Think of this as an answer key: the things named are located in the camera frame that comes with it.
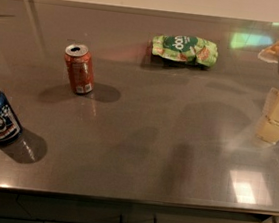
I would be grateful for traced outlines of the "green rice chip bag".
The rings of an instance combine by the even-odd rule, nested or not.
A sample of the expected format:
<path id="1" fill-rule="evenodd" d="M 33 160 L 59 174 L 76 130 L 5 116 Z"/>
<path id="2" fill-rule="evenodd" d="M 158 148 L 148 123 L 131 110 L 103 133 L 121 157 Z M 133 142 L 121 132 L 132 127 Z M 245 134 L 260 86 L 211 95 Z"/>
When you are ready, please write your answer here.
<path id="1" fill-rule="evenodd" d="M 217 45 L 196 36 L 158 35 L 152 41 L 152 54 L 177 63 L 214 66 L 218 58 Z"/>

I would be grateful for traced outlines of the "orange-red soda can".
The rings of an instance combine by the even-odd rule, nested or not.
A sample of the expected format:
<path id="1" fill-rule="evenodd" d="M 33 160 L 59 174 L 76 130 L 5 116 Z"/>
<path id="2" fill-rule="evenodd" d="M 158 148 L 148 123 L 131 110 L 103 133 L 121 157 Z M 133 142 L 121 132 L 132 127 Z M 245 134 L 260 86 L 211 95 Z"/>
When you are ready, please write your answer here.
<path id="1" fill-rule="evenodd" d="M 78 95 L 88 94 L 93 90 L 94 72 L 91 56 L 86 45 L 71 44 L 65 48 L 64 59 L 70 86 Z"/>

